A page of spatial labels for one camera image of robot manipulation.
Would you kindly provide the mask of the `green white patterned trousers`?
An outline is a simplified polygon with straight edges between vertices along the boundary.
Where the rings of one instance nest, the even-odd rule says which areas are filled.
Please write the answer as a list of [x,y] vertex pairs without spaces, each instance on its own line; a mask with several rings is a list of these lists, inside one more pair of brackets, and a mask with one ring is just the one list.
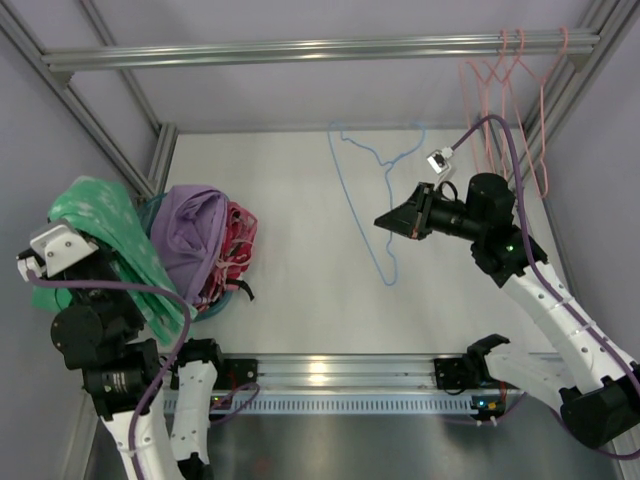
[[[176,291],[122,184],[81,176],[56,198],[48,219],[65,219],[76,230],[113,248],[124,260],[124,272],[117,268],[123,282]],[[179,336],[184,314],[177,302],[142,292],[132,292],[131,297],[160,344],[168,345]]]

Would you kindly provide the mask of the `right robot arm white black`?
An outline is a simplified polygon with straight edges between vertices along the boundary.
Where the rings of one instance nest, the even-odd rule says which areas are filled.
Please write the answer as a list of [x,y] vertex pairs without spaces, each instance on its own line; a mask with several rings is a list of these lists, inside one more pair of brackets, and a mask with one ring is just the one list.
[[515,201],[497,174],[474,175],[464,200],[419,183],[374,224],[416,241],[434,232],[470,241],[476,266],[528,314],[565,365],[553,369],[528,353],[502,353],[509,339],[491,334],[438,371],[439,389],[509,384],[546,404],[581,444],[598,449],[639,424],[639,364],[605,339],[562,286],[546,253],[515,224]]

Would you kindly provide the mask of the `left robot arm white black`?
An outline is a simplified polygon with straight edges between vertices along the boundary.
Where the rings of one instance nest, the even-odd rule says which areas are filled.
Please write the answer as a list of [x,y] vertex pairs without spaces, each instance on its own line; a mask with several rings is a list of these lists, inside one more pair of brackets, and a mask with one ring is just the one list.
[[116,278],[104,249],[66,234],[44,256],[48,280],[83,283],[54,317],[51,339],[66,367],[81,371],[128,478],[212,478],[207,437],[219,345],[191,339],[162,361],[154,340],[137,339],[144,318],[131,295],[88,286]]

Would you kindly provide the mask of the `blue wire hanger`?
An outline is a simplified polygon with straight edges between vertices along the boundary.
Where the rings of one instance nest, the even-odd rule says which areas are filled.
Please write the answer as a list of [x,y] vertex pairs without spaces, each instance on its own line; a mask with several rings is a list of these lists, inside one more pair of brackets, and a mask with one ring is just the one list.
[[399,141],[393,141],[389,132],[374,140],[369,132],[351,131],[334,121],[326,136],[339,186],[364,249],[381,283],[392,287],[399,277],[394,235],[377,233],[373,220],[396,205],[395,172],[423,152],[427,129],[421,123],[413,123],[400,134]]

